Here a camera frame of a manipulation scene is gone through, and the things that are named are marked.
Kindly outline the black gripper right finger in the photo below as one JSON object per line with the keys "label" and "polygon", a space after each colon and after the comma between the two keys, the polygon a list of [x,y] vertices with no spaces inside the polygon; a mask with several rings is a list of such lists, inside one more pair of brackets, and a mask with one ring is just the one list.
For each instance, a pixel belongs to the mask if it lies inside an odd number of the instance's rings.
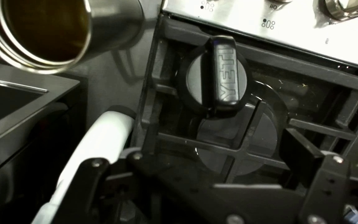
{"label": "black gripper right finger", "polygon": [[282,130],[280,157],[307,188],[298,220],[303,224],[343,224],[349,163],[325,155],[295,128]]}

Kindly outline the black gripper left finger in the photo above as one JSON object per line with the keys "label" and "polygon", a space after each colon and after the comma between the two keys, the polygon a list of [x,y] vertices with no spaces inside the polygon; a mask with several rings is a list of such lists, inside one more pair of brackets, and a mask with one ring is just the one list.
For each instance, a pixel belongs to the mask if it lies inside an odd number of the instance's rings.
{"label": "black gripper left finger", "polygon": [[107,184],[110,168],[110,162],[103,158],[83,160],[52,224],[117,224],[116,193]]}

